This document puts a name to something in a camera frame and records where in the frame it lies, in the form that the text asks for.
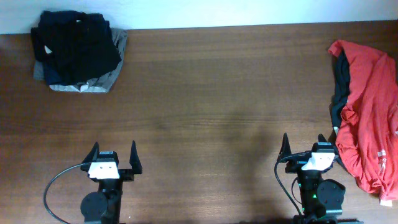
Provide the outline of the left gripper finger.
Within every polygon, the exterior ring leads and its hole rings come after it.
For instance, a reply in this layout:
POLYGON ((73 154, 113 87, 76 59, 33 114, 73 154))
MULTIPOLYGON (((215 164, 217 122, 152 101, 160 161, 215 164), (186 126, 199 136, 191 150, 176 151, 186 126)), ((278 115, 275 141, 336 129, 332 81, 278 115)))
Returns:
POLYGON ((129 163, 134 174, 142 174, 142 164, 137 154, 136 142, 133 141, 131 145, 131 153, 129 163))
POLYGON ((95 142, 91 151, 87 154, 82 163, 89 163, 92 162, 93 160, 96 160, 99 154, 99 148, 100 148, 99 143, 95 142))

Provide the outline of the red printed t-shirt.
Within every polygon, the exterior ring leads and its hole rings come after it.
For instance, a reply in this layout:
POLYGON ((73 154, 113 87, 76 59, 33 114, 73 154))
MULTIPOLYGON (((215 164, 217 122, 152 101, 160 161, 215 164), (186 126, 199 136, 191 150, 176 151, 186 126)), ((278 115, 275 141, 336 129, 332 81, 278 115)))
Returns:
POLYGON ((335 141, 341 160, 360 189, 390 206, 397 200, 396 61, 346 40, 333 42, 328 51, 344 53, 349 64, 348 101, 335 141))

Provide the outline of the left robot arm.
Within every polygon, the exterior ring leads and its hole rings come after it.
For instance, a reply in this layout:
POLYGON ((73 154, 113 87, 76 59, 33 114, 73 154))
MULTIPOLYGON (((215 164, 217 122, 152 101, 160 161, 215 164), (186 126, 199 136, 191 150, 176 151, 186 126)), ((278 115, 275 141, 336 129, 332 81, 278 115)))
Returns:
POLYGON ((81 201, 80 210, 85 223, 119 223, 123 183, 134 181, 142 174, 142 165, 137 154, 136 143, 131 145, 130 168, 120 169, 115 151, 100 151, 96 142, 83 160, 81 170, 98 184, 98 190, 89 193, 81 201))

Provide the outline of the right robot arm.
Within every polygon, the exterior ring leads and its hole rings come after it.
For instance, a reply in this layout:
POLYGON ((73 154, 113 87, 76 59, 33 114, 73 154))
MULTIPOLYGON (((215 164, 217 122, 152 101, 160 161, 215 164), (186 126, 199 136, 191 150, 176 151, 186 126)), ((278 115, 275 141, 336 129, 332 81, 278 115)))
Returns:
POLYGON ((337 162, 342 165, 336 146, 328 142, 322 135, 318 135, 309 151, 292 153, 288 135, 282 137, 282 145, 274 165, 275 178, 292 202, 298 214, 292 218, 294 224, 327 224, 327 223, 361 223, 357 219, 339 219, 343 214, 342 204, 346 193, 343 184, 333 180, 324 179, 322 175, 337 162), (295 174, 294 184, 298 184, 300 200, 284 187, 278 175, 278 165, 285 164, 285 173, 295 174))

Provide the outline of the grey folded garment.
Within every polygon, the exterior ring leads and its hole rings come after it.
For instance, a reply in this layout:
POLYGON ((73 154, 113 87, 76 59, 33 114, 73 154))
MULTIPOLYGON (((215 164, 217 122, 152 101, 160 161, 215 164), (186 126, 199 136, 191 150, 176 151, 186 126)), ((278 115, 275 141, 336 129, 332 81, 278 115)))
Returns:
POLYGON ((92 78, 86 82, 76 85, 49 85, 53 91, 79 92, 79 93, 108 93, 116 82, 124 62, 124 52, 127 44, 127 31, 118 28, 111 28, 113 44, 117 48, 121 61, 115 70, 102 75, 99 78, 92 78))

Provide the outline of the dark grey t-shirt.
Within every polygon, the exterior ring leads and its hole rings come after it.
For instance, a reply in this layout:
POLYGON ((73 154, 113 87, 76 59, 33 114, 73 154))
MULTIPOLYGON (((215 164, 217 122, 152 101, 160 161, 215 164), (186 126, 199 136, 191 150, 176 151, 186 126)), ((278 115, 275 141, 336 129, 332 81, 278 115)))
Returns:
POLYGON ((349 62, 345 52, 341 51, 334 62, 335 94, 332 98, 331 123, 335 134, 340 130, 341 112, 348 102, 350 78, 349 62))

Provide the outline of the navy folded garment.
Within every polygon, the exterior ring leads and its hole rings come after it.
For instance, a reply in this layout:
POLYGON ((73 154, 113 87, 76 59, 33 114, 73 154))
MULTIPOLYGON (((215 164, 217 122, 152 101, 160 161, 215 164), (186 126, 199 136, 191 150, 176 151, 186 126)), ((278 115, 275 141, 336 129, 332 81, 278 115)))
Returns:
POLYGON ((47 85, 68 85, 68 83, 58 74, 58 72, 46 63, 43 63, 43 71, 44 80, 47 85))

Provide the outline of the black folded garment on pile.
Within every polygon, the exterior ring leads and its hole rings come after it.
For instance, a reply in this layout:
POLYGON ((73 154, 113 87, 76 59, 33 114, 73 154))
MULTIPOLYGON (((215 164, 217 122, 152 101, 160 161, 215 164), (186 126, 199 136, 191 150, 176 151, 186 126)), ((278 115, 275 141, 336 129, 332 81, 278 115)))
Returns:
POLYGON ((30 30, 36 61, 75 85, 116 69, 121 57, 102 14, 43 11, 30 30))

